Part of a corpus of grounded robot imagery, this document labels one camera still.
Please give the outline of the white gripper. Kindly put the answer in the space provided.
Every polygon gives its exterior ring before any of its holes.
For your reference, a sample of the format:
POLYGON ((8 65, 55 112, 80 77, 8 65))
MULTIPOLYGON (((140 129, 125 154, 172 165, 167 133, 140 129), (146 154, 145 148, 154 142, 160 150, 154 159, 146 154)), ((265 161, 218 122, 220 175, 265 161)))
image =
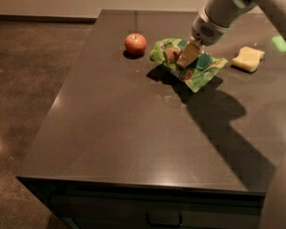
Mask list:
POLYGON ((229 29, 229 19, 204 7, 192 23, 192 40, 189 40, 176 64, 185 69, 201 54, 202 46, 216 44, 229 29))

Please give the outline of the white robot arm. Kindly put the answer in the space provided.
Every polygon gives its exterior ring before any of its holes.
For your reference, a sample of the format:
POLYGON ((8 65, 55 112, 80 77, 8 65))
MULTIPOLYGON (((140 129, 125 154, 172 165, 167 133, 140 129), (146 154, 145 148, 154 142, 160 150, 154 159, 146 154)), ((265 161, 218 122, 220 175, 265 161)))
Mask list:
POLYGON ((208 0, 192 24, 191 37, 177 61, 187 68, 231 28, 242 14, 259 7, 286 42, 286 0, 208 0))

